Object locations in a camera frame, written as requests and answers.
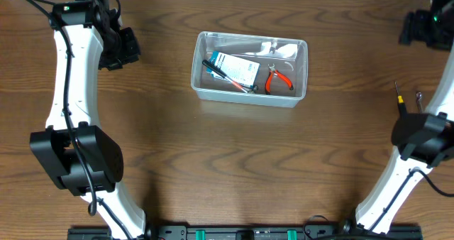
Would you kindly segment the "silver wrench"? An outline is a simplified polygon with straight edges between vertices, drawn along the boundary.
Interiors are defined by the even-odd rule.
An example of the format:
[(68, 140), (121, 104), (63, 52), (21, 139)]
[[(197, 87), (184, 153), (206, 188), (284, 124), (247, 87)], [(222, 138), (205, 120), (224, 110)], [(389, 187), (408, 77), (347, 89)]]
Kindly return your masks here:
[(416, 105), (419, 113), (423, 113), (422, 99), (423, 99), (422, 93), (416, 92)]

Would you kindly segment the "black yellow screwdriver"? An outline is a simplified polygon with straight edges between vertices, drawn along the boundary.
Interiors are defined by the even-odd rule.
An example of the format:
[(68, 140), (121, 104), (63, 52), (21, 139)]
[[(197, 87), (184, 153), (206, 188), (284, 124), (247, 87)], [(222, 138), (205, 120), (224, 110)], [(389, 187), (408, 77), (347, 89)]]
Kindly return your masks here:
[(397, 82), (394, 82), (394, 86), (395, 86), (395, 90), (397, 93), (397, 107), (399, 110), (399, 116), (400, 117), (406, 116), (407, 115), (406, 104), (404, 102), (403, 96), (401, 95), (401, 93), (399, 91), (399, 86), (398, 86)]

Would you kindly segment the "white blue cardboard box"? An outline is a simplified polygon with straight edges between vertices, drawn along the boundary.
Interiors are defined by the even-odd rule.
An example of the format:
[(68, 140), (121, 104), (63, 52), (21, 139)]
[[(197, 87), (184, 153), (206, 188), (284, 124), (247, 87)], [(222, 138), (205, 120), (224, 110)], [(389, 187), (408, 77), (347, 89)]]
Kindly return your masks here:
[(213, 52), (209, 61), (224, 71), (231, 79), (244, 87), (251, 88), (260, 69), (260, 63), (237, 56)]

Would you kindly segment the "clear plastic container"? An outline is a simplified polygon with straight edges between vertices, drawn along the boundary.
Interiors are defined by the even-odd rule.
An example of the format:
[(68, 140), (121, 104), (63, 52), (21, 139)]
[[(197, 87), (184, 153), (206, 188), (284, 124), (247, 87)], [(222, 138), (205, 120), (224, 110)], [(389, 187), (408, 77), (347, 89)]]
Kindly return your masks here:
[(203, 31), (191, 86), (200, 99), (293, 108), (306, 96), (308, 68), (304, 40)]

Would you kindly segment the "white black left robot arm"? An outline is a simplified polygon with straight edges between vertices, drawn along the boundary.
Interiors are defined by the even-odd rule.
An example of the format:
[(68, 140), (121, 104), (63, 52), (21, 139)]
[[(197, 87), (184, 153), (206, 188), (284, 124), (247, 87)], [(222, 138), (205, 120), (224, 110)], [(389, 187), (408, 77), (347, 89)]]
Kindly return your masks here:
[(105, 239), (148, 239), (145, 212), (123, 183), (121, 148), (102, 130), (98, 113), (99, 71), (140, 56), (133, 31), (109, 2), (73, 0), (47, 12), (57, 49), (55, 89), (45, 128), (31, 134), (30, 147), (57, 188), (104, 219)]

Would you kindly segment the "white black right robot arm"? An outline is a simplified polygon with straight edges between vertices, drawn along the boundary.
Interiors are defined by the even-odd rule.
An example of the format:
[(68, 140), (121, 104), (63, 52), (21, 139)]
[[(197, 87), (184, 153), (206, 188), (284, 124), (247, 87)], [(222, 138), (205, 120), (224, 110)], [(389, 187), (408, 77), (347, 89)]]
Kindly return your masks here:
[[(399, 43), (420, 41), (435, 50), (453, 52), (453, 0), (429, 0), (428, 10), (406, 15)], [(453, 159), (453, 57), (445, 65), (436, 92), (418, 112), (406, 109), (397, 97), (399, 118), (392, 130), (389, 162), (371, 193), (356, 208), (352, 219), (340, 228), (342, 234), (364, 239), (385, 237), (391, 223), (421, 180), (443, 161)]]

